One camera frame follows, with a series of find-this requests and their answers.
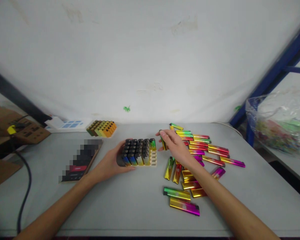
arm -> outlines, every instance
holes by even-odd
[[[51,239],[69,217],[76,206],[97,183],[116,174],[129,172],[134,167],[120,167],[116,162],[117,154],[125,141],[107,152],[100,163],[87,175],[83,176],[74,187],[26,227],[14,239]]]
[[[256,215],[201,167],[190,154],[181,138],[173,130],[161,130],[156,135],[161,135],[172,156],[193,174],[236,238],[279,239]]]

white wall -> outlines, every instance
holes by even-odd
[[[228,121],[299,28],[300,0],[0,0],[0,73],[67,119]]]

black cable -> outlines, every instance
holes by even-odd
[[[12,137],[10,137],[10,142],[11,142],[11,146],[12,146],[12,149],[13,149],[13,152],[15,154],[17,154],[20,159],[22,160],[23,164],[26,166],[27,168],[27,171],[28,171],[28,175],[29,175],[29,183],[28,183],[28,188],[27,188],[27,192],[26,194],[24,195],[24,198],[23,198],[23,201],[22,201],[22,204],[21,204],[21,207],[20,207],[20,210],[19,210],[19,214],[18,214],[18,220],[17,220],[17,234],[19,234],[21,232],[21,217],[22,217],[22,212],[23,212],[23,208],[24,208],[24,205],[27,201],[27,198],[28,198],[28,195],[29,195],[29,192],[30,192],[30,188],[31,188],[31,182],[32,182],[32,177],[31,177],[31,170],[30,170],[30,167],[26,161],[26,159],[19,153],[16,151],[15,147],[14,147],[14,144],[13,144],[13,139]]]

green mark on wall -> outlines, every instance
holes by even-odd
[[[126,112],[130,112],[130,106],[129,107],[123,107],[123,110],[125,110]]]
[[[241,108],[241,105],[239,105],[239,106],[236,106],[235,108],[234,108],[234,112],[237,112],[237,111],[239,111],[239,109]]]

packaging box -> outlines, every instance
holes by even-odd
[[[7,129],[16,121],[22,118],[17,112],[0,107],[0,137],[9,136]],[[20,144],[37,144],[50,135],[50,132],[39,126],[38,124],[23,118],[18,121],[22,124],[21,128],[17,128],[14,134],[15,142]]]

